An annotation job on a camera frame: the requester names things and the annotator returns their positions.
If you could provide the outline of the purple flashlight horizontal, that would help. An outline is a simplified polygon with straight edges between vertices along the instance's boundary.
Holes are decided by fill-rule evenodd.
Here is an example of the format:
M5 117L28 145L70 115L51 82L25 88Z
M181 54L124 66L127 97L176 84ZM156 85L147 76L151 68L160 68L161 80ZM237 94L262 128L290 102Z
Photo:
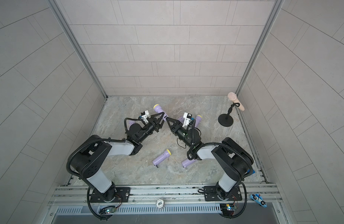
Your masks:
M162 107L159 105L159 104L156 104L154 107L153 107L154 111L156 113L164 113L163 115L163 120L166 121L166 118L168 117L167 113L162 109Z

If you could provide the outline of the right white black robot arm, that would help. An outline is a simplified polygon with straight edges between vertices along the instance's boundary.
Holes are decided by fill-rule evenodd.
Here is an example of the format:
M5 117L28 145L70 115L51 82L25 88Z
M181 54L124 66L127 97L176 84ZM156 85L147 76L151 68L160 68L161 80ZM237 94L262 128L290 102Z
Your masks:
M212 194L217 195L221 200L235 196L234 190L238 189L244 178L253 174L253 158L229 137L221 142L203 143L200 131L195 127L195 119L186 127L180 120L169 117L165 120L171 132L189 147L187 159L182 162L182 166L186 168L196 161L215 159L224 174Z

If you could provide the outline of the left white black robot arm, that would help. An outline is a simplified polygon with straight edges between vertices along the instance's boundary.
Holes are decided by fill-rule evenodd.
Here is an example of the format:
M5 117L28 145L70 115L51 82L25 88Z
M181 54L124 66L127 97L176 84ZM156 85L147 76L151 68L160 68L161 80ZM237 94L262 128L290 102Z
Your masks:
M162 128L164 115L164 112L151 115L143 127L136 123L142 119L125 118L127 137L122 140L101 138L96 134L90 136L68 157L67 172L93 188L100 199L106 202L113 201L117 194L116 186L102 171L102 164L108 156L136 155L143 147L142 142ZM127 120L135 123L128 128Z

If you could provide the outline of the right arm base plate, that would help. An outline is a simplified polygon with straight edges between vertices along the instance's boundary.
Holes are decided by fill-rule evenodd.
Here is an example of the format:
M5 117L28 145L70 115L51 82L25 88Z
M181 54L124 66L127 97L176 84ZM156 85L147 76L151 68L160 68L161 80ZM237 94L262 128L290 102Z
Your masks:
M241 190L239 187L233 187L229 192L225 193L222 189L215 186L204 186L198 190L204 195L205 201L242 201Z

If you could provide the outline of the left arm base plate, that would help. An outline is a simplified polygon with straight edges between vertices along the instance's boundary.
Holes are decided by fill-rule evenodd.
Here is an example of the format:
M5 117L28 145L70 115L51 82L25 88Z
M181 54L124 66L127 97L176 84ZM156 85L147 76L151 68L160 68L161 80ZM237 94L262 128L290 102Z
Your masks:
M131 189L129 187L111 187L106 192L101 193L97 189L89 194L92 203L126 203L129 200Z

